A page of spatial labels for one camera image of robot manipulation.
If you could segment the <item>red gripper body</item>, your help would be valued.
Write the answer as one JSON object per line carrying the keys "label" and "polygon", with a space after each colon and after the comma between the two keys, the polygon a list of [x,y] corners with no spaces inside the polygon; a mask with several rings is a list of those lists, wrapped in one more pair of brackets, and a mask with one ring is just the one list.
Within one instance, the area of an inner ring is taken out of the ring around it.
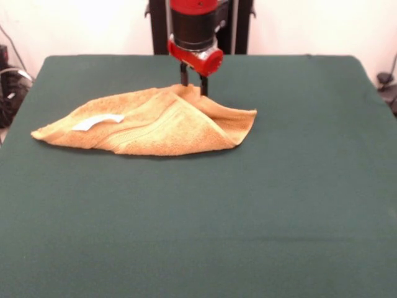
{"label": "red gripper body", "polygon": [[182,74],[190,67],[201,76],[210,76],[220,68],[223,51],[218,48],[217,40],[204,50],[187,50],[178,46],[173,39],[167,42],[169,53],[179,61]]}

